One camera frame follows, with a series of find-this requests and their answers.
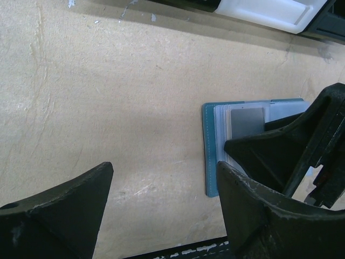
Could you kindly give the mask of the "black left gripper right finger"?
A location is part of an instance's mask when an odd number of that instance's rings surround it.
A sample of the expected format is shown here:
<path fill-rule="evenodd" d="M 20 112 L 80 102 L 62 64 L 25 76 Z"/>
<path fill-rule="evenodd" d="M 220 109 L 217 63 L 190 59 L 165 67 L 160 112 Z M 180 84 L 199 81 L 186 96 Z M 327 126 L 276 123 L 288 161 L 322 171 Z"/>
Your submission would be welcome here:
<path fill-rule="evenodd" d="M 235 258 L 344 258 L 344 210 L 286 197 L 223 161 L 217 188 Z"/>

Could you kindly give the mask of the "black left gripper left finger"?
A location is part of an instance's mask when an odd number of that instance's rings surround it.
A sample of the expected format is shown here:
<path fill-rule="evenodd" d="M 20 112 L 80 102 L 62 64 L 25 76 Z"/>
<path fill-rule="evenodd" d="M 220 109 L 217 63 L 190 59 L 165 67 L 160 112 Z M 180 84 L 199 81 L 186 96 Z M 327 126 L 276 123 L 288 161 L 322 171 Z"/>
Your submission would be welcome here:
<path fill-rule="evenodd" d="M 1 258 L 92 258 L 113 177 L 103 162 L 1 207 Z"/>

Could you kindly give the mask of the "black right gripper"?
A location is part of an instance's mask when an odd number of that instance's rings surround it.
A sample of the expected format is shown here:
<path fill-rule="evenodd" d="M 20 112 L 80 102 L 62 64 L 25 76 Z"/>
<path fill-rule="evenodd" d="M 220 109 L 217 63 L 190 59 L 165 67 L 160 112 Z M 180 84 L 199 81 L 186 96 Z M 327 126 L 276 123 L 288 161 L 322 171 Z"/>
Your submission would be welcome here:
<path fill-rule="evenodd" d="M 304 113 L 268 127 L 226 141 L 224 151 L 250 178 L 287 196 L 309 167 L 322 166 L 305 202 L 331 208 L 344 193 L 344 84 L 324 88 Z"/>

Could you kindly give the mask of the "blue leather card holder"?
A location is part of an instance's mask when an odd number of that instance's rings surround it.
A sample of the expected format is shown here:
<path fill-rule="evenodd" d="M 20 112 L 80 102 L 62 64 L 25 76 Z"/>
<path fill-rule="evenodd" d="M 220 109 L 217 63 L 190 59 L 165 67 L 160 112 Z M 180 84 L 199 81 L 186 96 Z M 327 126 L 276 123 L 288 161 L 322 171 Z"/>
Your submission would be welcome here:
<path fill-rule="evenodd" d="M 263 108 L 266 124 L 302 113 L 309 106 L 310 103 L 304 101 L 302 98 L 205 103 L 202 106 L 202 125 L 206 195 L 208 197 L 218 196 L 216 167 L 219 161 L 225 161 L 240 172 L 244 172 L 241 166 L 224 151 L 225 142 L 232 139 L 230 117 L 232 110 Z"/>

